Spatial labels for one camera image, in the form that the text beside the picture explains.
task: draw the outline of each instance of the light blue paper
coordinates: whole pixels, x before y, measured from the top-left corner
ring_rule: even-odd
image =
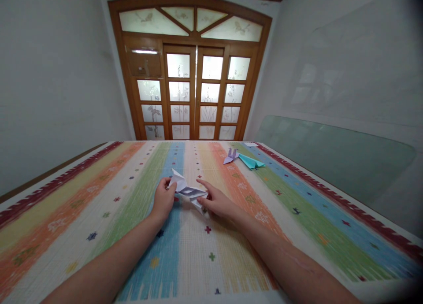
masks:
[[[248,166],[248,168],[250,170],[258,168],[258,167],[266,166],[266,164],[264,164],[263,162],[254,160],[254,159],[252,159],[248,156],[245,156],[243,154],[240,154],[239,158],[246,164],[246,166]]]

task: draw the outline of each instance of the table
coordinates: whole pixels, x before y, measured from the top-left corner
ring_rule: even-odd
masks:
[[[5,303],[39,302],[145,218],[175,169],[219,187],[361,300],[392,300],[422,273],[422,242],[263,144],[109,142],[0,205]],[[223,165],[229,147],[266,164]],[[180,196],[118,302],[289,302],[248,241]]]

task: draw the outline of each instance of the forearm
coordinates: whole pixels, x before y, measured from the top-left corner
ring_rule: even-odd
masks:
[[[43,303],[111,303],[165,219],[148,216],[54,290]]]
[[[359,303],[329,272],[240,208],[230,219],[295,303]]]

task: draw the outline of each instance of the table edge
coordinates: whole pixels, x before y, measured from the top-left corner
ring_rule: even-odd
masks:
[[[49,177],[50,175],[56,173],[58,170],[63,169],[64,167],[66,167],[67,165],[75,162],[76,160],[82,158],[83,156],[86,156],[87,154],[89,154],[90,152],[98,149],[99,147],[105,145],[107,142],[101,143],[99,145],[96,145],[94,147],[92,147],[89,150],[86,150],[85,152],[78,154],[77,156],[74,156],[72,159],[69,159],[66,162],[63,162],[62,164],[52,168],[51,170],[48,170],[47,172],[33,178],[32,180],[16,187],[15,189],[12,189],[11,191],[3,194],[2,196],[0,196],[0,204],[4,203],[5,201],[11,199],[12,197],[18,195],[19,193],[23,192],[24,190],[30,188],[31,186],[37,184],[38,182],[42,181],[43,179]]]

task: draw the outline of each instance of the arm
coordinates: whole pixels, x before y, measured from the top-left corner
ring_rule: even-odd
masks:
[[[258,252],[279,284],[295,303],[360,303],[337,279],[289,242],[264,227],[210,183],[208,199],[198,202],[231,220]]]
[[[176,184],[166,190],[169,181],[170,178],[160,181],[147,218],[63,282],[42,303],[111,303],[172,209]]]

